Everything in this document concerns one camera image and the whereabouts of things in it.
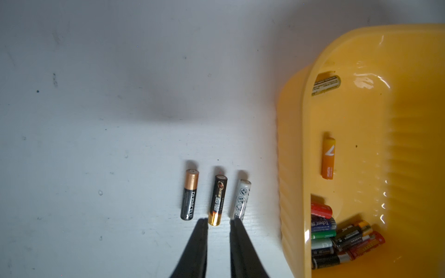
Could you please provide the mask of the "orange battery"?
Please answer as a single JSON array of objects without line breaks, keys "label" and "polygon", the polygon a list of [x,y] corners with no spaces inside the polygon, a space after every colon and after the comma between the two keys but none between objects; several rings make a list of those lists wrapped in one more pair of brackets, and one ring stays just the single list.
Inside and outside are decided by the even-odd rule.
[{"label": "orange battery", "polygon": [[327,137],[323,140],[322,146],[322,177],[326,180],[332,180],[334,176],[336,140]]}]

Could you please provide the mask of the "black copper Duracell battery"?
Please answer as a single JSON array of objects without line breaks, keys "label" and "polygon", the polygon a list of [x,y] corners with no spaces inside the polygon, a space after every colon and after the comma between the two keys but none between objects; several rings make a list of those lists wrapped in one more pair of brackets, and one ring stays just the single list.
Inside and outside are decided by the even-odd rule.
[{"label": "black copper Duracell battery", "polygon": [[192,220],[194,217],[198,179],[199,179],[198,170],[188,169],[185,172],[183,200],[181,204],[181,213],[180,213],[180,218],[182,220],[189,221]]}]

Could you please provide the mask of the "white battery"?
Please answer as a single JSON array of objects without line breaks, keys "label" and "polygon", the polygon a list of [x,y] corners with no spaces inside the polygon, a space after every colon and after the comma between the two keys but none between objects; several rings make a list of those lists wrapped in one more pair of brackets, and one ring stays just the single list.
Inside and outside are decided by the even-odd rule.
[{"label": "white battery", "polygon": [[246,179],[240,179],[235,192],[234,206],[232,209],[232,219],[243,220],[250,196],[251,182]]}]

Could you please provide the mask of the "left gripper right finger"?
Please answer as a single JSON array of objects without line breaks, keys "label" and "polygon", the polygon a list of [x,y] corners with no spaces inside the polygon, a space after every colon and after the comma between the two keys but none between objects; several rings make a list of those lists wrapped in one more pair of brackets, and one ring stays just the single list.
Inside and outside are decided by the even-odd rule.
[{"label": "left gripper right finger", "polygon": [[268,278],[256,250],[239,218],[230,221],[230,253],[232,278]]}]

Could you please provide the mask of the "yellow plastic storage box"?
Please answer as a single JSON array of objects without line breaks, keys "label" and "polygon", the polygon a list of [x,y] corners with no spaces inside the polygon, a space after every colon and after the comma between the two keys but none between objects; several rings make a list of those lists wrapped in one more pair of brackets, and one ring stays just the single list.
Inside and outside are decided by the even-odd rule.
[{"label": "yellow plastic storage box", "polygon": [[[341,78],[311,96],[314,83]],[[296,278],[445,275],[445,27],[405,24],[350,31],[294,74],[277,104],[282,247]],[[336,140],[322,177],[323,140]],[[385,244],[346,264],[312,270],[311,203],[342,228],[367,221]]]}]

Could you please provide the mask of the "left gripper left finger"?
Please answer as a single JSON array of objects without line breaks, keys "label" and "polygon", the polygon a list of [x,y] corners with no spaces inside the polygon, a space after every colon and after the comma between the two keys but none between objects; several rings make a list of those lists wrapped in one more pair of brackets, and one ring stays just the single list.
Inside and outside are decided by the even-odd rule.
[{"label": "left gripper left finger", "polygon": [[205,278],[207,268],[208,219],[197,221],[171,278]]}]

